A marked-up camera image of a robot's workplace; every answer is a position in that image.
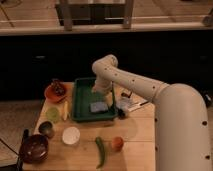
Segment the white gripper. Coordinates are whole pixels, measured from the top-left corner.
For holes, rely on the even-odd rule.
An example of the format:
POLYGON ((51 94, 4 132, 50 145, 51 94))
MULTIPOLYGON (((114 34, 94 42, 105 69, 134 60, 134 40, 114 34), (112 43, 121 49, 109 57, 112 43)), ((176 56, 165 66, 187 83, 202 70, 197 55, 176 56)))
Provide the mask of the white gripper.
POLYGON ((104 82, 96 80, 92 87, 92 91, 107 95, 111 91, 111 84, 105 84, 104 82))

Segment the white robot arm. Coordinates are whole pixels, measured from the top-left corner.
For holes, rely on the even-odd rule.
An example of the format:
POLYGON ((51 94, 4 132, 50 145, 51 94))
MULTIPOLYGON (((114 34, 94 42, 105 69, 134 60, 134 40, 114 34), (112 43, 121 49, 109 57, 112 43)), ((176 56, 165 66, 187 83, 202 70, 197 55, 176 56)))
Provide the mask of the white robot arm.
POLYGON ((156 171, 213 171, 207 107, 195 88, 121 70, 113 55, 92 71, 96 91, 106 94, 116 83, 154 104, 156 171))

